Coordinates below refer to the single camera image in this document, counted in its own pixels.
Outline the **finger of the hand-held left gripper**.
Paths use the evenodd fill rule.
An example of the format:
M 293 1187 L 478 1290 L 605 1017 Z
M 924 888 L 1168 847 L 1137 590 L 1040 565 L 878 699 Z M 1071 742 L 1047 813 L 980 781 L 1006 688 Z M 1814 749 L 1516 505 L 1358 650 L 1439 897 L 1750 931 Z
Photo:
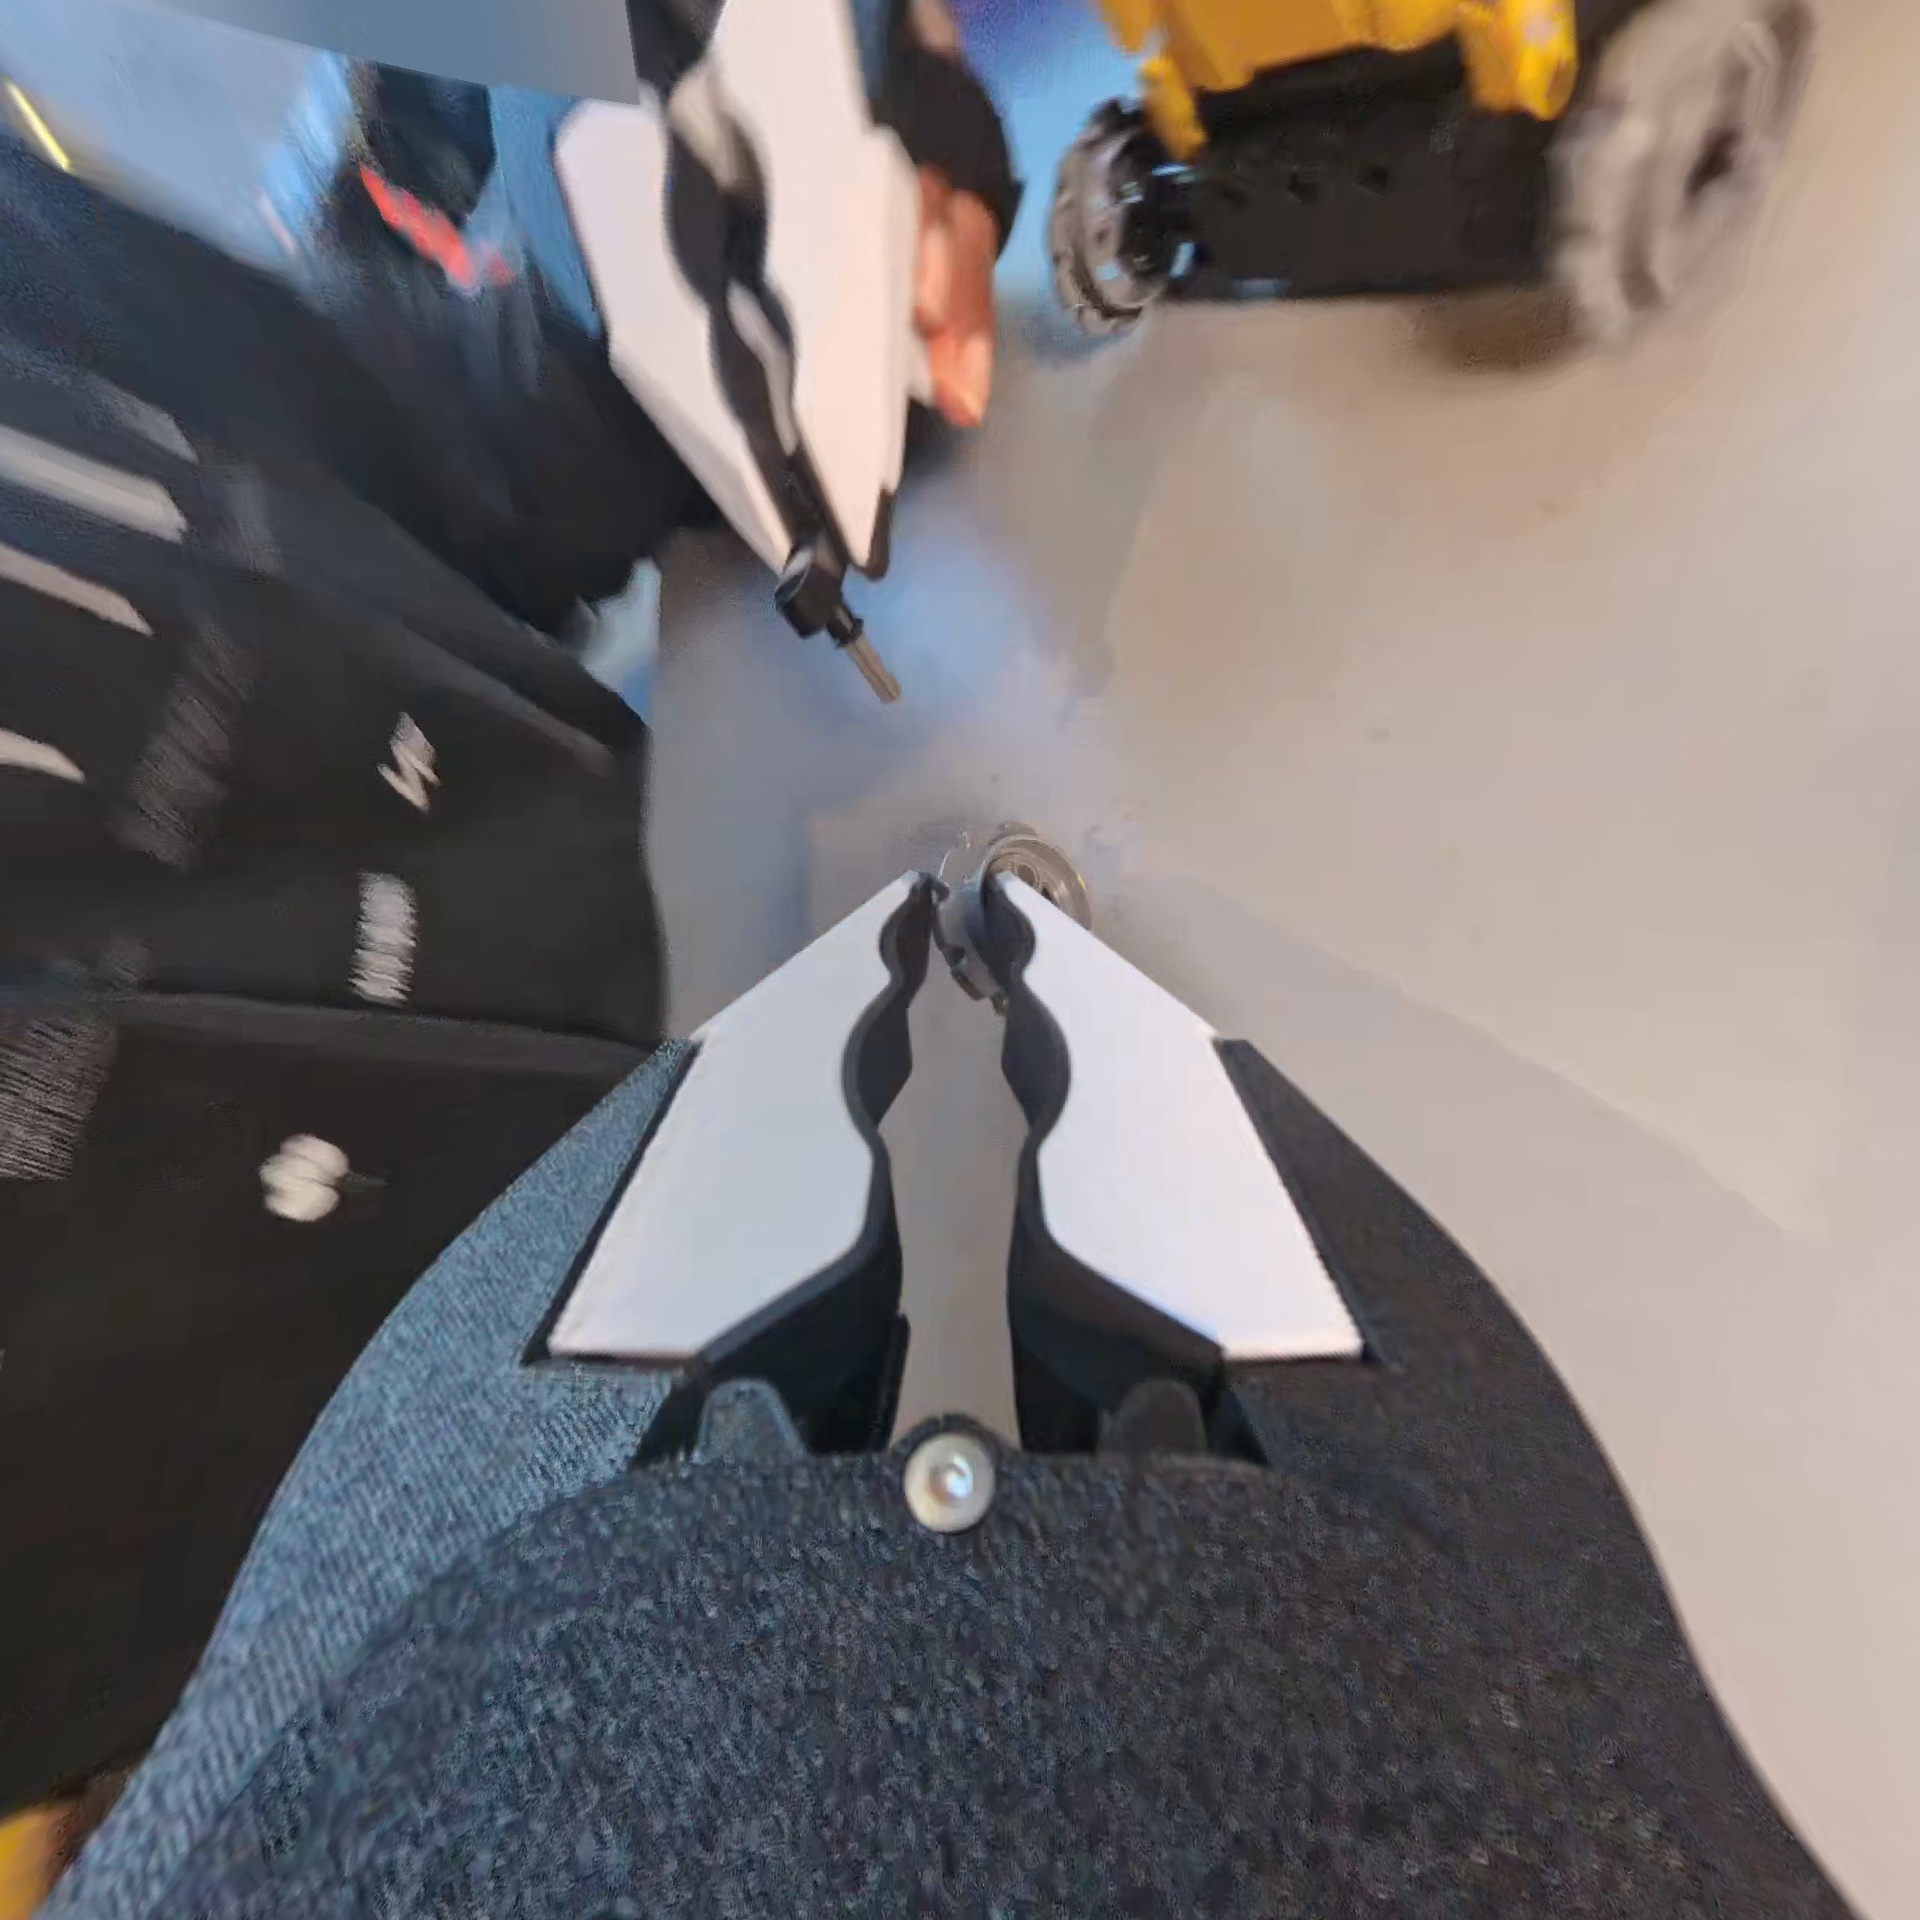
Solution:
M 582 102 L 554 141 L 612 369 L 770 569 L 822 527 L 800 472 L 793 342 L 764 278 L 765 191 L 710 91 Z
M 858 5 L 729 1 L 668 104 L 668 262 L 686 281 L 664 432 L 778 569 L 829 537 L 892 565 L 909 417 L 918 191 L 873 120 Z

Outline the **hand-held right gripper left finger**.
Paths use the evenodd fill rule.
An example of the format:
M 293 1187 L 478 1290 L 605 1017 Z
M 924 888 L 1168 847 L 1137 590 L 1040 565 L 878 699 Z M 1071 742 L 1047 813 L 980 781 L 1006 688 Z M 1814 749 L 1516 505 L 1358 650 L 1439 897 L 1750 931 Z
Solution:
M 637 1451 L 770 1384 L 813 1454 L 882 1451 L 909 1327 L 879 1123 L 914 1058 L 940 887 L 889 879 L 687 1042 L 544 1319 L 544 1365 L 663 1376 Z

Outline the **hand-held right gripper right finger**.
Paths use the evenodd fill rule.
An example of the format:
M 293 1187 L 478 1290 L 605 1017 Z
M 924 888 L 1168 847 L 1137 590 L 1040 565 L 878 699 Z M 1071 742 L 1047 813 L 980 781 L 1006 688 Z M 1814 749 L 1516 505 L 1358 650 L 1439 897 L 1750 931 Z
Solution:
M 1006 1265 L 1022 1446 L 1094 1454 L 1128 1400 L 1169 1400 L 1204 1446 L 1241 1377 L 1365 1362 L 1241 1047 L 1030 879 L 985 877 L 972 920 L 1023 1119 Z

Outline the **black brick beam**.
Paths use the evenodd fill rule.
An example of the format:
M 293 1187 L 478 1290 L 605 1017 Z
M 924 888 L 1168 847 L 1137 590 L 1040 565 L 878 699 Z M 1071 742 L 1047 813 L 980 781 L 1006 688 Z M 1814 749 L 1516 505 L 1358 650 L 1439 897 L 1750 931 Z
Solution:
M 829 535 L 797 543 L 775 582 L 775 607 L 800 637 L 824 635 L 834 647 L 864 637 L 845 599 L 845 554 Z

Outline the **yellow brick toy truck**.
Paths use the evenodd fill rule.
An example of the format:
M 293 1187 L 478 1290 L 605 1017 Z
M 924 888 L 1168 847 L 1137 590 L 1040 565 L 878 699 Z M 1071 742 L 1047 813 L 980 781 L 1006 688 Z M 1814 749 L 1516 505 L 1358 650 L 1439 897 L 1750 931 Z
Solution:
M 1053 294 L 1098 341 L 1166 299 L 1536 290 L 1583 344 L 1677 305 L 1760 207 L 1805 1 L 1104 1 L 1135 62 L 1061 157 Z

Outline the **pale grey desk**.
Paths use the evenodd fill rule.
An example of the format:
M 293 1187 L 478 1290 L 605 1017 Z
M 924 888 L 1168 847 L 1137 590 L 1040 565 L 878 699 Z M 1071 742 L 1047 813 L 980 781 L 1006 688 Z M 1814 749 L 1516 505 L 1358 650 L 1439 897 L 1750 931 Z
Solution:
M 902 701 L 668 565 L 689 1030 L 967 825 L 1258 1043 L 1498 1282 L 1756 1765 L 1916 1915 L 1916 5 L 1821 5 L 1735 256 L 1620 352 L 1508 303 L 1056 327 L 1087 5 L 958 5 L 1026 178 L 988 423 L 864 595 Z

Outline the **person's left hand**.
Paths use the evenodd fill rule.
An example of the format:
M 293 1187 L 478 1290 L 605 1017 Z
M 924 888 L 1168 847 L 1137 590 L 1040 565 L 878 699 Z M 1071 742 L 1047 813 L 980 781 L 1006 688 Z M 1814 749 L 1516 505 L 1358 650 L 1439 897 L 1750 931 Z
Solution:
M 1001 227 L 991 207 L 921 163 L 914 325 L 925 349 L 933 407 L 956 426 L 978 426 L 991 394 L 993 272 Z

